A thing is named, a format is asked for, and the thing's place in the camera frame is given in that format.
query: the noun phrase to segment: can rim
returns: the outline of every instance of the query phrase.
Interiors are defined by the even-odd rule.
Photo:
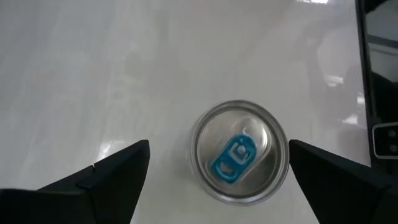
[[[271,189],[268,192],[266,192],[266,190],[263,190],[261,193],[250,197],[242,197],[242,198],[229,197],[211,187],[203,178],[204,176],[202,174],[203,171],[198,168],[199,161],[197,158],[197,144],[198,144],[199,134],[202,132],[203,128],[211,118],[213,118],[219,113],[224,112],[226,109],[233,109],[233,108],[248,110],[256,114],[259,118],[267,121],[267,123],[270,123],[271,126],[269,126],[269,128],[275,132],[274,138],[279,141],[281,148],[280,150],[284,152],[281,157],[282,162],[278,170],[280,174],[272,181],[272,184],[269,186],[269,188]],[[268,112],[265,108],[247,100],[225,101],[205,111],[194,125],[190,147],[191,147],[190,159],[193,171],[196,177],[198,178],[202,188],[204,188],[215,199],[231,205],[254,205],[269,199],[279,190],[289,170],[289,145],[287,143],[287,138],[282,129],[282,126],[278,123],[276,118],[274,118],[273,115],[271,115],[270,112]]]

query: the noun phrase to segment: white table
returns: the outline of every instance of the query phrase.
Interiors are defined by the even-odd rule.
[[[197,118],[262,105],[289,139],[369,165],[353,0],[0,0],[0,187],[37,189],[140,139],[132,223],[317,223],[290,170],[223,204],[190,170]]]

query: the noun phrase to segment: can lid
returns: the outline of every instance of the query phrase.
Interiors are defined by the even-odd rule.
[[[202,186],[215,198],[250,205],[269,198],[289,168],[289,148],[277,120],[244,100],[222,103],[196,123],[191,161]]]

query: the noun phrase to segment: pull tab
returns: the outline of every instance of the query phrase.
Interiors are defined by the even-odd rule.
[[[253,162],[256,153],[256,145],[249,136],[245,134],[235,135],[214,160],[211,169],[217,177],[233,184]]]

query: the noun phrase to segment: silver can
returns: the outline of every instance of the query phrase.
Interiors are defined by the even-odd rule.
[[[201,185],[214,198],[252,205],[282,185],[289,168],[289,147],[270,112],[249,101],[227,101],[195,124],[191,162]]]

